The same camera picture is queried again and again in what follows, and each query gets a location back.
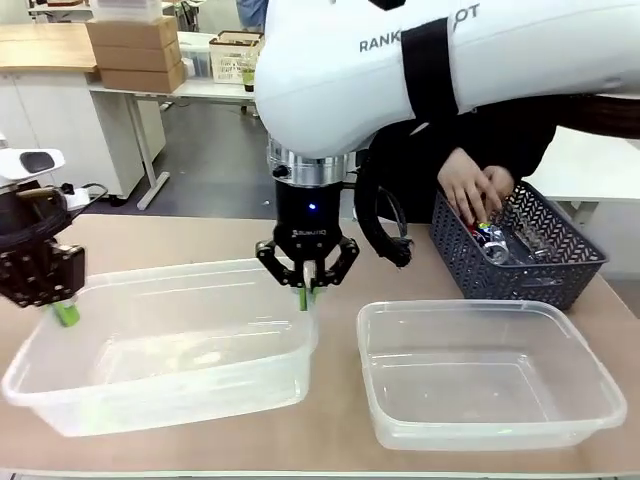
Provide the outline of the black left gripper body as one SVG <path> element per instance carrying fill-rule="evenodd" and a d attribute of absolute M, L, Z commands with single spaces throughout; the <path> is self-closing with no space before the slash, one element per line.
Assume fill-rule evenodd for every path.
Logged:
<path fill-rule="evenodd" d="M 1 253 L 1 296 L 21 308 L 71 299 L 85 285 L 86 252 L 54 240 Z"/>

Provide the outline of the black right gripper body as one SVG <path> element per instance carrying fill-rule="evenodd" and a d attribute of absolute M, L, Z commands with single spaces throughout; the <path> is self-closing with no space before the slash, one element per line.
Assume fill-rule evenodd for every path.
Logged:
<path fill-rule="evenodd" d="M 339 226 L 343 183 L 302 187 L 276 181 L 273 240 L 293 263 L 326 259 L 343 237 Z"/>

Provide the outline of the person's right hand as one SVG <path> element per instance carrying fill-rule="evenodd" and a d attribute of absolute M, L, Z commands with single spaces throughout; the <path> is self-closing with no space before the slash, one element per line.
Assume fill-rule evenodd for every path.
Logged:
<path fill-rule="evenodd" d="M 440 168 L 437 180 L 454 211 L 468 224 L 486 222 L 486 201 L 495 191 L 478 165 L 462 149 L 455 149 Z"/>

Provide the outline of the person's left hand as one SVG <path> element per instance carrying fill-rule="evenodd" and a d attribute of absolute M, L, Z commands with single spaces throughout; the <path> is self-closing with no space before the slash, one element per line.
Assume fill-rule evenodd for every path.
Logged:
<path fill-rule="evenodd" d="M 515 182 L 511 173 L 501 166 L 488 166 L 484 169 L 484 174 L 488 178 L 490 184 L 497 193 L 498 202 L 486 199 L 486 207 L 489 214 L 498 212 L 502 209 L 506 199 L 513 193 Z"/>

